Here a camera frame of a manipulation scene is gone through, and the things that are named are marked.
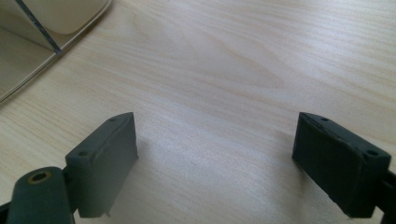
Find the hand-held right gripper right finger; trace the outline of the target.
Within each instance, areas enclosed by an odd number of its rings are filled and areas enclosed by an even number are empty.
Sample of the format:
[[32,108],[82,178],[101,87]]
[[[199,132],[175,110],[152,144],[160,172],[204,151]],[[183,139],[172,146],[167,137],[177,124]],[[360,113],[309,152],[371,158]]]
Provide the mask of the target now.
[[292,158],[349,217],[391,217],[391,156],[336,122],[299,114]]

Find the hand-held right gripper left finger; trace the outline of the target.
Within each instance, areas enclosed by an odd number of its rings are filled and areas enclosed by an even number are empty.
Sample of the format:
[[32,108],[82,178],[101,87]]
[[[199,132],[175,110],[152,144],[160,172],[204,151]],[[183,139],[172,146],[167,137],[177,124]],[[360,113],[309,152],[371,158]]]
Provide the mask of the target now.
[[65,157],[72,208],[81,217],[109,212],[137,159],[134,114],[106,120]]

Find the beige divided storage tray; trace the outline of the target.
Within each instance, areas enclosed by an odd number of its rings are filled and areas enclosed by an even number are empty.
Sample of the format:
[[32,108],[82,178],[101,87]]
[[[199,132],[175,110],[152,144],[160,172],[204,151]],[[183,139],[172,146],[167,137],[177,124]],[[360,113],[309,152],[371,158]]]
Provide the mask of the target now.
[[0,0],[0,102],[100,19],[113,0]]

